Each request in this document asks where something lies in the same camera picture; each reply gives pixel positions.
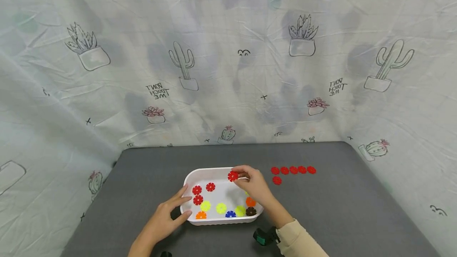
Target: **right hand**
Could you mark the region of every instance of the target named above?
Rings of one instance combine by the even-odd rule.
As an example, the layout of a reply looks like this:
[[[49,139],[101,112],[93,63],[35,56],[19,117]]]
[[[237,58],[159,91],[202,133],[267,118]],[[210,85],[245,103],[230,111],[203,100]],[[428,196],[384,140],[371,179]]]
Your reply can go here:
[[[267,182],[265,182],[265,179],[259,170],[254,169],[251,166],[243,165],[233,167],[232,171],[237,172],[239,177],[239,179],[234,181],[235,185],[242,190],[245,190],[250,197],[263,207],[275,201],[270,188],[268,188]]]

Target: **blue snowflake piece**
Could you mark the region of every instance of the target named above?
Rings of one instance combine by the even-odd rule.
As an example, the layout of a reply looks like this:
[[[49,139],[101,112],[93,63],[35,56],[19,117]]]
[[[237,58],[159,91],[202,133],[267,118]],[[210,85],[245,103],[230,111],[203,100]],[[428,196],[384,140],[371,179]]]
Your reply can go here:
[[[236,217],[236,214],[233,210],[229,210],[226,214],[225,217]]]

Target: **potted plant drawing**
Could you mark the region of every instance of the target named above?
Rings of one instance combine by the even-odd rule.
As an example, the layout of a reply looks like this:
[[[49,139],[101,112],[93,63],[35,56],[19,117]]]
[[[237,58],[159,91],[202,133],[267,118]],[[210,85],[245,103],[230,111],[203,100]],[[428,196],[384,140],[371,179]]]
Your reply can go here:
[[[308,114],[316,115],[324,112],[324,110],[327,108],[327,106],[330,106],[330,104],[326,104],[325,101],[323,101],[321,98],[314,98],[313,100],[308,101],[307,106],[309,107]]]
[[[300,15],[298,17],[297,26],[289,26],[289,34],[291,36],[289,55],[295,56],[312,56],[316,52],[316,45],[313,38],[316,35],[317,29],[311,25],[311,15]]]
[[[374,157],[381,157],[387,154],[387,146],[390,144],[381,139],[381,141],[371,142],[368,145],[360,145],[359,151],[367,161],[374,161]]]
[[[23,166],[9,161],[0,166],[0,195],[11,188],[26,174]]]
[[[235,130],[232,129],[232,126],[229,125],[225,127],[222,131],[222,135],[217,138],[217,142],[223,145],[232,145],[233,144],[233,137],[235,137]]]
[[[181,86],[189,90],[198,90],[198,84],[195,79],[190,78],[189,68],[194,66],[194,55],[191,50],[187,50],[187,58],[182,51],[181,45],[178,42],[173,43],[175,52],[169,50],[168,53],[172,62],[178,67],[181,68],[182,77],[179,77],[181,81]]]
[[[375,90],[377,92],[385,92],[392,82],[389,79],[386,79],[387,74],[391,69],[400,69],[409,63],[413,58],[414,50],[409,50],[403,59],[400,59],[401,52],[403,50],[403,40],[397,40],[394,45],[391,47],[390,52],[386,56],[386,47],[382,47],[378,55],[376,56],[376,64],[378,64],[381,69],[379,70],[376,76],[369,76],[364,84],[364,88]]]
[[[67,30],[72,41],[66,42],[65,45],[78,54],[79,60],[86,70],[93,71],[111,63],[109,56],[97,44],[94,32],[84,32],[76,22],[75,25],[70,25]]]
[[[159,124],[165,122],[165,116],[163,115],[163,109],[158,107],[148,107],[148,109],[143,110],[142,114],[148,117],[150,124]]]
[[[92,171],[92,173],[88,177],[88,189],[92,193],[92,200],[94,199],[94,197],[96,196],[96,194],[98,193],[100,188],[102,187],[102,183],[103,183],[102,173]]]

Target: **yellow snowflake piece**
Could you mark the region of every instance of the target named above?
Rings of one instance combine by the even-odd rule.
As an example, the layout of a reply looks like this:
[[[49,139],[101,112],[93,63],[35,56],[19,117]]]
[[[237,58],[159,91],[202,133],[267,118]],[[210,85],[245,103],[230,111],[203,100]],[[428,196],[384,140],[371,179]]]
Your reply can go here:
[[[216,206],[216,211],[220,215],[225,215],[225,212],[227,211],[227,206],[225,203],[218,203]]]
[[[246,215],[246,208],[242,205],[239,205],[235,208],[235,214],[238,216],[245,216]]]
[[[202,205],[200,206],[200,209],[204,212],[207,212],[211,208],[211,203],[207,200],[202,202]]]

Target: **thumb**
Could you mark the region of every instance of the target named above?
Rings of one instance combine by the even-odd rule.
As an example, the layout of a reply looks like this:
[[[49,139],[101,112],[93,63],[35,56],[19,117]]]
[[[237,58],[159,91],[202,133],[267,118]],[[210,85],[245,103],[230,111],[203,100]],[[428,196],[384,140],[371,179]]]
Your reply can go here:
[[[183,212],[183,214],[178,216],[178,218],[173,221],[173,223],[175,224],[175,228],[178,228],[178,226],[180,226],[181,224],[186,222],[186,220],[189,219],[191,214],[192,214],[192,211],[187,210],[187,211]]]

